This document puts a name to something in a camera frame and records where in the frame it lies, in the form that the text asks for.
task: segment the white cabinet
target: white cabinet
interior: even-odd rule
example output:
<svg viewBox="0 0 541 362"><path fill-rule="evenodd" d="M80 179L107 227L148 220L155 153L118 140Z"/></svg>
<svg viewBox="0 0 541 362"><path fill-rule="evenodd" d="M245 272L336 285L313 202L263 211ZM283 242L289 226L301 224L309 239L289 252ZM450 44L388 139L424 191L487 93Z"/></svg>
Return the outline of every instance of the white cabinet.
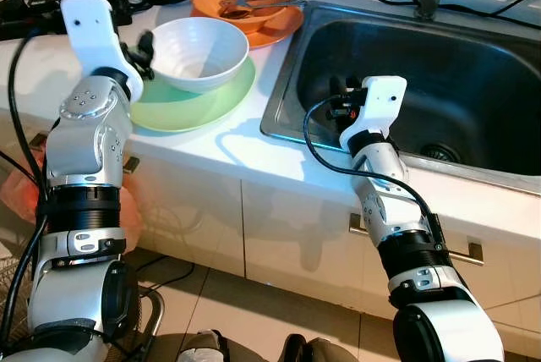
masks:
<svg viewBox="0 0 541 362"><path fill-rule="evenodd" d="M495 323L505 349L541 357L541 250L539 245L510 238L502 241L455 233L445 229L449 250L467 254L468 242L481 244L484 264L453 260L475 298ZM375 248L364 257L365 311L391 318L395 311L388 303L387 277L373 267L379 260Z"/></svg>
<svg viewBox="0 0 541 362"><path fill-rule="evenodd" d="M240 180L137 157L123 184L145 222L139 246L244 276Z"/></svg>
<svg viewBox="0 0 541 362"><path fill-rule="evenodd" d="M392 319L387 276L367 236L350 233L350 213L292 192L243 182L247 277L358 311ZM445 229L450 250L468 254L481 244L484 264L454 260L479 303L495 322L505 348L541 357L541 251Z"/></svg>
<svg viewBox="0 0 541 362"><path fill-rule="evenodd" d="M361 310L368 240L346 233L352 211L243 181L246 277Z"/></svg>

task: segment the metal handle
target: metal handle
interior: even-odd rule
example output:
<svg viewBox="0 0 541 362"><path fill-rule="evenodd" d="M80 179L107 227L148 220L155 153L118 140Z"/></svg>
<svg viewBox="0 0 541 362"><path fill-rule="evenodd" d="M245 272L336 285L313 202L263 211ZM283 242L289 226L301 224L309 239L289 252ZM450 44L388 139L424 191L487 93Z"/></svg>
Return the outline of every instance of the metal handle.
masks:
<svg viewBox="0 0 541 362"><path fill-rule="evenodd" d="M45 142L47 141L47 136L49 135L46 131L40 131L36 134L34 138L28 143L29 148L33 151L42 152L45 149Z"/></svg>
<svg viewBox="0 0 541 362"><path fill-rule="evenodd" d="M355 214L354 212L349 214L349 232L369 236L369 232L366 230L366 228L362 227L361 216L359 214ZM468 242L467 252L467 254L462 254L460 252L450 250L449 256L456 261L467 262L477 266L484 265L483 246L481 246L481 244Z"/></svg>
<svg viewBox="0 0 541 362"><path fill-rule="evenodd" d="M467 254L461 254L454 250L449 251L449 256L457 261L471 263L477 266L484 265L483 259L483 247L481 244L475 244L473 242L467 243Z"/></svg>
<svg viewBox="0 0 541 362"><path fill-rule="evenodd" d="M122 167L123 173L133 174L140 162L141 160L138 157L130 156L129 159L126 161L126 163L124 163L124 166Z"/></svg>
<svg viewBox="0 0 541 362"><path fill-rule="evenodd" d="M354 212L349 214L349 232L369 236L369 232L366 228L361 226L361 216Z"/></svg>

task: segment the cabinet door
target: cabinet door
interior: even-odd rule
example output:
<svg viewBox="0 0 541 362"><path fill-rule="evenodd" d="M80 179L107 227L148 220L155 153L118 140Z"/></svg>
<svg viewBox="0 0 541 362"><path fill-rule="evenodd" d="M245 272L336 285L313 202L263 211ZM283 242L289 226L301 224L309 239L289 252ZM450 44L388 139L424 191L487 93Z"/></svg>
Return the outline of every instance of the cabinet door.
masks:
<svg viewBox="0 0 541 362"><path fill-rule="evenodd" d="M247 278L361 310L367 239L347 232L351 212L243 181Z"/></svg>
<svg viewBox="0 0 541 362"><path fill-rule="evenodd" d="M123 183L145 222L139 246L244 276L240 180L137 157Z"/></svg>

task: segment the black band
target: black band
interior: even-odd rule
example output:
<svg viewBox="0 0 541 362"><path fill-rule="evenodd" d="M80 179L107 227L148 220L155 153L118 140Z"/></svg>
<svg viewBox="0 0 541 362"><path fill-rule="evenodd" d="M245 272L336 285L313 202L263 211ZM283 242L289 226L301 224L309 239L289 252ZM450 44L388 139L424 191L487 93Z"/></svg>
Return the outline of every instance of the black band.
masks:
<svg viewBox="0 0 541 362"><path fill-rule="evenodd" d="M395 315L393 334L402 362L444 362L438 333L430 319L414 305L404 307Z"/></svg>
<svg viewBox="0 0 541 362"><path fill-rule="evenodd" d="M65 211L94 211L94 210L114 210L120 211L120 202L93 200L93 201L72 201L62 204L39 204L37 213L40 215L54 215Z"/></svg>
<svg viewBox="0 0 541 362"><path fill-rule="evenodd" d="M378 246L378 251L389 279L418 267L452 266L445 245L436 243L425 231L391 236Z"/></svg>
<svg viewBox="0 0 541 362"><path fill-rule="evenodd" d="M347 147L352 157L355 157L365 146L380 142L385 142L385 138L379 132L363 131L352 136L347 142Z"/></svg>
<svg viewBox="0 0 541 362"><path fill-rule="evenodd" d="M106 76L115 80L117 83L120 84L122 90L124 90L124 93L126 94L128 100L132 98L132 93L129 91L128 88L128 76L124 72L121 72L120 70L114 68L98 68L94 70L90 75Z"/></svg>

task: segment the orange cloth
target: orange cloth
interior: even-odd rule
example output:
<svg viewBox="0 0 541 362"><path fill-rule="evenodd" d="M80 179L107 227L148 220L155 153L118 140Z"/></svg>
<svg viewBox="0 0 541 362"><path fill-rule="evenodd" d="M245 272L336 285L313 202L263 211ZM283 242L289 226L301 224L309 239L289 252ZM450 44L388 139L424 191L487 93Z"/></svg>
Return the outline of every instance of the orange cloth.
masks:
<svg viewBox="0 0 541 362"><path fill-rule="evenodd" d="M36 221L37 198L37 187L18 170L13 170L8 179L0 186L0 200L28 222L34 223ZM120 189L120 206L120 226L126 235L126 251L124 253L127 253L135 249L143 233L143 217L134 197L125 187Z"/></svg>

